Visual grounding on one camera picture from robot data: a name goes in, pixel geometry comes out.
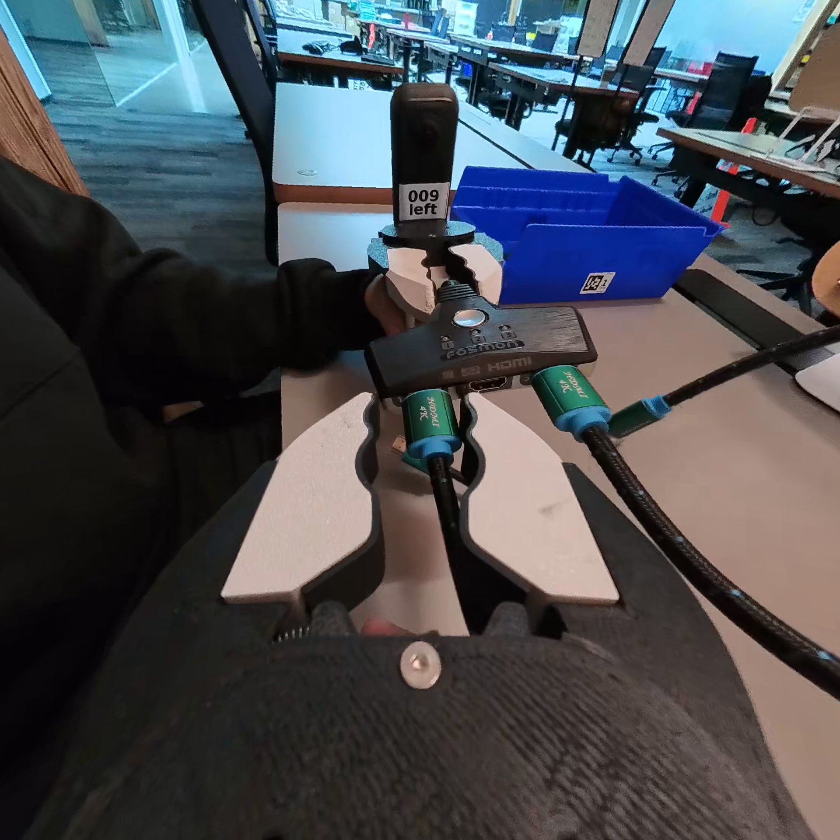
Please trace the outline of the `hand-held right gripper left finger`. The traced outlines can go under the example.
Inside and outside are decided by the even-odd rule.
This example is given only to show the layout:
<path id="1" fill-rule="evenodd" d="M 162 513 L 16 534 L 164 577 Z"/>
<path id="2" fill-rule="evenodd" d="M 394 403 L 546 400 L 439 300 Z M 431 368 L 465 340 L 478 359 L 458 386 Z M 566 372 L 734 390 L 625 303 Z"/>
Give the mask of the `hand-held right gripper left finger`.
<path id="1" fill-rule="evenodd" d="M 380 414 L 363 392 L 283 451 L 220 593 L 227 604 L 351 611 L 375 592 L 385 573 Z"/>

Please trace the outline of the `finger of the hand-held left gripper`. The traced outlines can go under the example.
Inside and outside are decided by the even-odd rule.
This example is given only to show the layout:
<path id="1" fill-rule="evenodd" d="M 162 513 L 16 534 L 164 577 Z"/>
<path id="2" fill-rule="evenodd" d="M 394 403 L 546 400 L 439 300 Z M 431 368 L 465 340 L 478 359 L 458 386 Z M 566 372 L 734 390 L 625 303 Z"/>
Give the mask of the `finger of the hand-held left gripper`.
<path id="1" fill-rule="evenodd" d="M 386 257 L 388 296 L 404 313 L 409 327 L 425 324 L 438 303 L 438 285 L 432 277 L 432 270 L 426 265 L 426 250 L 388 248 Z"/>
<path id="2" fill-rule="evenodd" d="M 502 265 L 485 246 L 449 249 L 449 278 L 468 285 L 480 297 L 497 305 L 502 288 Z"/>

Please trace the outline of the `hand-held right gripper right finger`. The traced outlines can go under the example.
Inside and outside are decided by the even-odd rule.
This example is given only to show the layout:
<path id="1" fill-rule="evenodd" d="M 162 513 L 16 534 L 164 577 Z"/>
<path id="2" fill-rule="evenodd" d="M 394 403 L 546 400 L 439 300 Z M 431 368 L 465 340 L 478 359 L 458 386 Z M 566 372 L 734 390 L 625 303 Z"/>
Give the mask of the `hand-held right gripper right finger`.
<path id="1" fill-rule="evenodd" d="M 464 545 L 523 596 L 538 621 L 555 604 L 614 607 L 621 596 L 562 458 L 483 395 L 460 400 Z"/>

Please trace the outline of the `black HDMI switch box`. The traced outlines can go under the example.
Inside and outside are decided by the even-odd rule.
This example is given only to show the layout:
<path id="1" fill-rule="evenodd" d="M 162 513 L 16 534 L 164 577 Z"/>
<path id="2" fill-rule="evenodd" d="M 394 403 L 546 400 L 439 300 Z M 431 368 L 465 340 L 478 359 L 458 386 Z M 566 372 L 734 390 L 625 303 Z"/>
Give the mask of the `black HDMI switch box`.
<path id="1" fill-rule="evenodd" d="M 594 368 L 597 351 L 572 306 L 503 308 L 446 281 L 424 323 L 372 342 L 364 361 L 377 395 L 400 405 L 427 389 L 453 399 L 529 387 L 557 365 Z"/>

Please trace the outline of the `blue plastic bin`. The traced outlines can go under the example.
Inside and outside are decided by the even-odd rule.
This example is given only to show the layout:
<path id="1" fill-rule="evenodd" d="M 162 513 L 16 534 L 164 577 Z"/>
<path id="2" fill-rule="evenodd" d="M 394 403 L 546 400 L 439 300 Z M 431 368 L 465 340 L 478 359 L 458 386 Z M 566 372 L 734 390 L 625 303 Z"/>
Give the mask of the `blue plastic bin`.
<path id="1" fill-rule="evenodd" d="M 661 298 L 723 230 L 632 177 L 588 171 L 468 166 L 451 216 L 501 245 L 508 306 Z"/>

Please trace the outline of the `person's left hand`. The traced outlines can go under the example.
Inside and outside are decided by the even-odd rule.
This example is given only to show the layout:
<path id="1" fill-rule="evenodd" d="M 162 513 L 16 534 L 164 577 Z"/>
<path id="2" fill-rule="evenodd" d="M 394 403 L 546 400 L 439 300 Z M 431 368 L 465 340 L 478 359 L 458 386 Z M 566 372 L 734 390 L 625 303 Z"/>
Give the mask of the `person's left hand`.
<path id="1" fill-rule="evenodd" d="M 364 305 L 378 321 L 385 335 L 396 335 L 408 330 L 405 312 L 391 298 L 384 275 L 377 275 L 366 288 Z"/>

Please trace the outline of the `white desk wood edge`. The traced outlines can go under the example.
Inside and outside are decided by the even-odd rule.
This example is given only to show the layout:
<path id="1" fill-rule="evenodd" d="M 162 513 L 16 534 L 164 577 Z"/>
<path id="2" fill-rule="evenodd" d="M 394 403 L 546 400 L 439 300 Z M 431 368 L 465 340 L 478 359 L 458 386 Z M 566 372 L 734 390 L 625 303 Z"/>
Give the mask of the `white desk wood edge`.
<path id="1" fill-rule="evenodd" d="M 272 185 L 278 204 L 392 204 L 391 100 L 386 91 L 281 83 Z M 467 166 L 587 170 L 461 102 L 451 186 Z"/>

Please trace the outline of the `person's torso black sweatshirt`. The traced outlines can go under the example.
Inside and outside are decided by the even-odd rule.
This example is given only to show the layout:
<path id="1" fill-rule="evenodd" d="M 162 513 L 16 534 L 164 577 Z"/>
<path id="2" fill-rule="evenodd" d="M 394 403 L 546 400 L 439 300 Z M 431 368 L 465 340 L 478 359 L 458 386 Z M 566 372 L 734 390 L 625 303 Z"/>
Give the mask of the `person's torso black sweatshirt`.
<path id="1" fill-rule="evenodd" d="M 26 823 L 12 812 L 33 811 L 46 797 L 88 686 L 136 603 L 280 448 L 278 394 L 164 406 L 103 399 L 77 336 L 97 265 L 95 235 L 82 231 L 86 201 L 2 158 L 9 823 Z"/>

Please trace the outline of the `black desk grommet strip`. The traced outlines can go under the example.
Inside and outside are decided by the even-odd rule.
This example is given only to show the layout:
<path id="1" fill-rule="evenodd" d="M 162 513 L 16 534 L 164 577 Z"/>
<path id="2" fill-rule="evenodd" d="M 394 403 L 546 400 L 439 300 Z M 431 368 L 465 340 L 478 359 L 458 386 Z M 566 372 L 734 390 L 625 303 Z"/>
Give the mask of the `black desk grommet strip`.
<path id="1" fill-rule="evenodd" d="M 739 277 L 727 282 L 706 270 L 690 268 L 677 279 L 674 290 L 760 350 L 824 330 L 822 324 L 749 280 L 742 284 Z"/>

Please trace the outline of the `wood edge background desk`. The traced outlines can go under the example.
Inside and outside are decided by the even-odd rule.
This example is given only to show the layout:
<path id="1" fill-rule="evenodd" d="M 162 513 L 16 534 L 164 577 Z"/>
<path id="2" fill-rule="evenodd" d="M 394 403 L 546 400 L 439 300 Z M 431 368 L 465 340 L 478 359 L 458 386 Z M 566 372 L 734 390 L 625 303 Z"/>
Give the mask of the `wood edge background desk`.
<path id="1" fill-rule="evenodd" d="M 791 147 L 772 135 L 666 128 L 657 135 L 675 146 L 670 165 L 686 179 L 679 201 L 687 207 L 707 186 L 779 215 L 839 199 L 838 180 L 825 170 L 809 172 L 789 157 L 769 155 Z"/>

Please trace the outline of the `wooden document stand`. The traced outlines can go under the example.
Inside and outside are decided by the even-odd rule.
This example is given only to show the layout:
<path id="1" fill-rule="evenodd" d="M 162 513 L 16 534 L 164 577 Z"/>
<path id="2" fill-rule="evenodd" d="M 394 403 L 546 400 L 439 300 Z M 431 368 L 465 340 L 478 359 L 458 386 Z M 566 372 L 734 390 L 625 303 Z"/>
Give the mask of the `wooden document stand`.
<path id="1" fill-rule="evenodd" d="M 839 319 L 839 244 L 831 247 L 812 274 L 812 292 L 823 309 Z M 839 352 L 795 374 L 794 380 L 807 394 L 839 412 Z"/>

